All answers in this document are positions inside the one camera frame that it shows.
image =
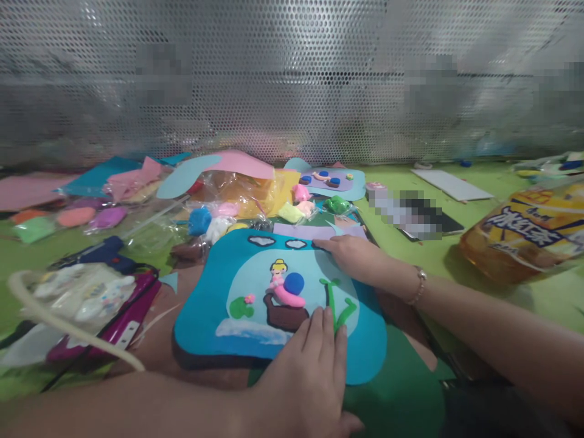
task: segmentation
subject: felt craft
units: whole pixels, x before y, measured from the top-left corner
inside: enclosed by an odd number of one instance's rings
[[[280,301],[270,284],[301,298]],[[226,356],[273,359],[318,306],[334,328],[347,326],[347,384],[371,380],[383,365],[387,332],[371,287],[352,280],[311,241],[253,229],[225,235],[176,320],[175,355],[183,367],[214,367]]]
[[[310,176],[309,191],[312,194],[331,197],[338,195],[339,190],[342,189],[342,197],[347,201],[360,200],[365,196],[365,174],[361,170],[338,168],[333,170],[333,168],[328,167],[314,168],[302,158],[291,158],[284,165],[284,169],[295,170],[303,176]],[[326,184],[326,181],[316,180],[315,182],[314,173],[319,175],[321,172],[328,172],[328,177],[331,177],[331,179],[339,178],[339,187],[330,187]],[[347,175],[351,175],[353,178],[348,179]]]

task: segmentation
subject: green clay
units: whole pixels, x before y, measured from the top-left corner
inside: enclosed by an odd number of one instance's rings
[[[241,319],[244,316],[251,318],[254,316],[254,308],[245,302],[245,297],[239,297],[229,304],[229,313],[235,319]]]
[[[355,312],[355,310],[357,310],[357,306],[355,303],[353,303],[353,301],[351,301],[351,298],[345,298],[345,303],[347,303],[348,307],[346,307],[341,312],[341,314],[339,315],[339,318],[337,319],[336,308],[335,308],[335,295],[333,294],[333,286],[338,286],[339,284],[341,284],[341,281],[339,279],[333,279],[331,282],[327,281],[327,279],[320,279],[319,281],[321,284],[324,285],[324,289],[327,293],[328,306],[333,311],[333,324],[334,324],[335,333],[336,333],[336,331],[339,329],[339,327],[342,326],[343,324],[345,324],[347,322],[347,320],[349,319],[349,317]]]
[[[324,201],[324,206],[336,215],[342,215],[351,210],[351,203],[338,195]]]

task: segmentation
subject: felt cloud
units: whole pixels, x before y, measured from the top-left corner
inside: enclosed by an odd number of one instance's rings
[[[253,243],[254,245],[257,246],[270,246],[276,243],[276,241],[274,239],[272,239],[271,237],[262,237],[262,236],[250,236],[248,237],[248,241],[250,243]]]
[[[302,240],[293,239],[286,241],[286,246],[293,249],[301,249],[304,248],[306,245],[307,243],[303,242]]]

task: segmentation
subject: hand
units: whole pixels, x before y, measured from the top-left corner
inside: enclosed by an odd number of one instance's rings
[[[314,239],[313,243],[330,252],[337,265],[355,280],[389,291],[406,301],[415,296],[420,285],[417,270],[387,255],[370,241],[342,235],[330,240]]]
[[[335,339],[331,309],[319,307],[250,390],[254,436],[348,438],[364,428],[342,411],[346,374],[347,327]]]

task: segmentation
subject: electric cord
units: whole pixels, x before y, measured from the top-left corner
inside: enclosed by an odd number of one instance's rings
[[[49,310],[45,309],[26,289],[23,284],[23,277],[25,275],[30,274],[30,271],[20,271],[14,273],[9,278],[9,287],[14,294],[14,296],[25,306],[29,311],[31,311],[40,321],[43,321],[45,324],[55,327],[70,336],[73,336],[80,341],[87,342],[89,345],[83,350],[79,356],[74,358],[67,366],[65,366],[59,373],[56,374],[51,381],[45,385],[45,387],[41,390],[41,392],[46,392],[50,388],[52,388],[59,379],[64,376],[73,366],[75,366],[79,361],[84,359],[87,354],[91,351],[92,348],[96,347],[100,350],[103,350],[106,353],[111,354],[112,356],[116,356],[119,359],[126,361],[129,365],[132,366],[136,371],[144,371],[145,367],[134,355],[128,353],[125,350],[122,350],[109,342],[104,341],[101,339],[101,336],[118,321],[131,307],[134,303],[136,303],[142,296],[144,296],[150,288],[156,283],[159,277],[158,269],[155,267],[148,265],[146,263],[138,263],[136,268],[148,268],[153,273],[153,279],[148,284],[147,287],[144,288],[142,292],[140,292],[134,299],[127,302],[127,305],[123,307],[118,313],[116,313],[112,319],[108,321],[108,323],[102,328],[96,336],[81,330],[80,328],[72,325],[68,321],[64,321],[52,313]]]

